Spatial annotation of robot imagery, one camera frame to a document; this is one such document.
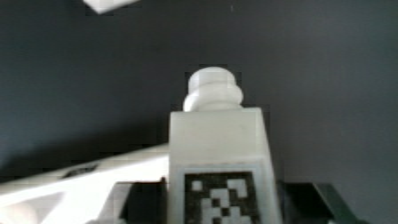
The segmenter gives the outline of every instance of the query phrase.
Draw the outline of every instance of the white block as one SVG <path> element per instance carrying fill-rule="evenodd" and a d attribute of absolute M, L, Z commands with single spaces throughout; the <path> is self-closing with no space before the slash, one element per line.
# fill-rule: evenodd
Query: white block
<path fill-rule="evenodd" d="M 84 4 L 92 8 L 97 14 L 108 12 L 118 7 L 125 6 L 138 0 L 83 0 Z"/>

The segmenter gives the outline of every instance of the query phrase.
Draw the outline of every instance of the white 3d printed part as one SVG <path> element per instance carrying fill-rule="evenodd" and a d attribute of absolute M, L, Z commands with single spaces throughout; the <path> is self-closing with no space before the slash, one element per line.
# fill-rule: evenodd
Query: white 3d printed part
<path fill-rule="evenodd" d="M 97 14 L 108 12 L 118 7 L 125 6 L 138 0 L 83 0 L 84 4 L 92 8 Z"/>
<path fill-rule="evenodd" d="M 191 75 L 184 111 L 170 114 L 168 224 L 280 224 L 259 108 L 239 106 L 230 72 Z"/>

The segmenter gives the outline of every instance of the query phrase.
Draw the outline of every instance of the black surface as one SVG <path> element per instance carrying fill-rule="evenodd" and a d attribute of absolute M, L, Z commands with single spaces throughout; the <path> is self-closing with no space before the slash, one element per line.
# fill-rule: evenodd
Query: black surface
<path fill-rule="evenodd" d="M 125 220 L 127 224 L 164 224 L 164 206 L 164 182 L 134 183 L 118 218 Z"/>
<path fill-rule="evenodd" d="M 186 77 L 221 64 L 269 107 L 276 176 L 398 221 L 398 2 L 0 0 L 1 181 L 166 142 Z"/>

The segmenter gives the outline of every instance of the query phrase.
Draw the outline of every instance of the gray background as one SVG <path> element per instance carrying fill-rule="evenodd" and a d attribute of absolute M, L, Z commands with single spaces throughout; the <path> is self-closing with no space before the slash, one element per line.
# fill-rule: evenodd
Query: gray background
<path fill-rule="evenodd" d="M 276 176 L 398 223 L 398 1 L 0 0 L 1 181 L 166 142 L 186 77 L 236 74 L 269 110 Z"/>

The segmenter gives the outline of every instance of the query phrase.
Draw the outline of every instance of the white plastic object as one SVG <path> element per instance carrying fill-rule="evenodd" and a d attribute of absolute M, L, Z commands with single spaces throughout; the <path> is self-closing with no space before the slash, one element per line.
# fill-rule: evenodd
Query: white plastic object
<path fill-rule="evenodd" d="M 92 167 L 83 174 L 74 172 Z M 97 219 L 116 182 L 152 182 L 168 176 L 168 146 L 157 145 L 0 185 L 1 224 L 86 224 Z M 37 198 L 53 197 L 53 201 Z M 35 213 L 53 204 L 38 222 Z"/>
<path fill-rule="evenodd" d="M 28 203 L 17 203 L 0 208 L 1 224 L 38 224 L 35 209 Z"/>
<path fill-rule="evenodd" d="M 136 1 L 138 0 L 83 0 L 97 14 L 111 11 Z"/>
<path fill-rule="evenodd" d="M 188 81 L 188 96 L 182 110 L 205 111 L 241 108 L 241 90 L 232 73 L 218 67 L 200 69 Z"/>
<path fill-rule="evenodd" d="M 239 107 L 225 69 L 198 70 L 188 83 L 186 112 L 170 114 L 166 222 L 280 224 L 260 109 Z"/>

